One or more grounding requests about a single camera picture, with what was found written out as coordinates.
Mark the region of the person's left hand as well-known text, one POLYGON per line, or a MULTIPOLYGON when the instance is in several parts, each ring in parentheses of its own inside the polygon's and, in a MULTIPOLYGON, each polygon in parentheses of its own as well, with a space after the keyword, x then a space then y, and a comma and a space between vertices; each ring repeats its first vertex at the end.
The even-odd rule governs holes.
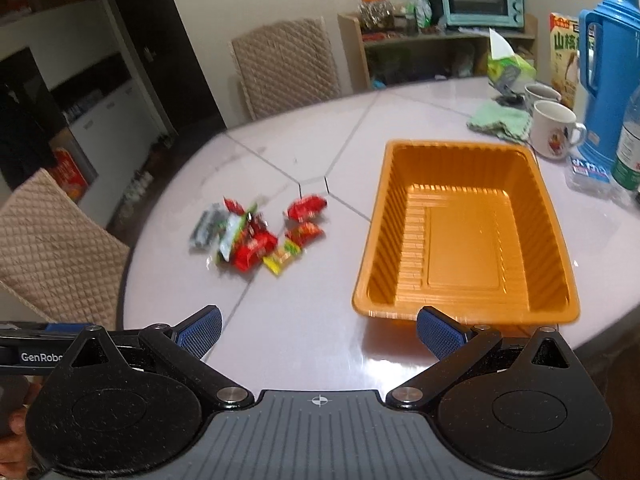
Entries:
POLYGON ((12 434, 1 439, 0 470, 1 477, 6 479, 25 479, 30 461, 32 448, 28 442, 25 430, 27 409, 35 400, 41 386, 31 382, 27 390, 23 405, 14 410, 9 416, 9 427, 12 434))

